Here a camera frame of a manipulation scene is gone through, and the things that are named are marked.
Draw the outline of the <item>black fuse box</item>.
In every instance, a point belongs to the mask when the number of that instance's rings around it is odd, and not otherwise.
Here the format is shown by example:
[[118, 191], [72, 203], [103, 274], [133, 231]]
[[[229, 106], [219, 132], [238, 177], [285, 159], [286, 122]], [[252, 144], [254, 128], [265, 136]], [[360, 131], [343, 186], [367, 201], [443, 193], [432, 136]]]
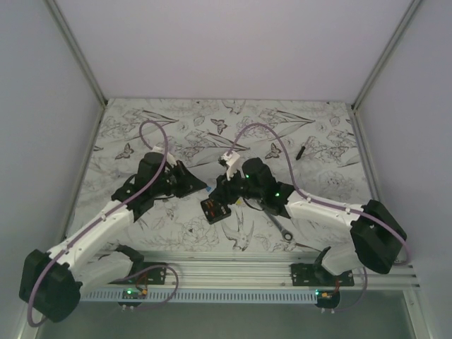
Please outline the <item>black fuse box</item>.
[[231, 216], [231, 209], [211, 198], [200, 202], [201, 209], [210, 225], [220, 222]]

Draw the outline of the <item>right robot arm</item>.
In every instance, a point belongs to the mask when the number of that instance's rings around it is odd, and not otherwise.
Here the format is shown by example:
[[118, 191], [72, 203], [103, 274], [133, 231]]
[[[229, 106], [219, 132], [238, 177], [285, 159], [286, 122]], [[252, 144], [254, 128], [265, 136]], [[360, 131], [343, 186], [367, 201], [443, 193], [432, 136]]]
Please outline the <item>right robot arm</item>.
[[321, 250], [313, 268], [318, 284], [330, 285], [340, 274], [359, 267], [387, 274], [395, 265], [407, 235], [381, 202], [369, 200], [360, 206], [308, 194], [277, 181], [258, 157], [241, 162], [238, 154], [231, 153], [221, 156], [219, 163], [225, 173], [216, 179], [209, 195], [214, 205], [254, 199], [270, 215], [306, 220], [350, 235], [345, 244]]

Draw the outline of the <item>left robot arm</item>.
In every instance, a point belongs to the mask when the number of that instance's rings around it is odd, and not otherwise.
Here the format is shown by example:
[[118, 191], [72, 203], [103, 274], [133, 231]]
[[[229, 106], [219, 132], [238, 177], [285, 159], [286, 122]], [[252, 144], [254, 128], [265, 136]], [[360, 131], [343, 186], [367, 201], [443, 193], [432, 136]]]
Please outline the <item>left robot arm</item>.
[[171, 155], [146, 153], [138, 170], [113, 194], [107, 205], [87, 225], [48, 251], [38, 249], [25, 258], [19, 297], [33, 311], [53, 322], [63, 321], [81, 297], [107, 283], [134, 284], [148, 264], [138, 251], [119, 245], [97, 261], [93, 257], [107, 241], [134, 224], [166, 196], [184, 198], [207, 187]]

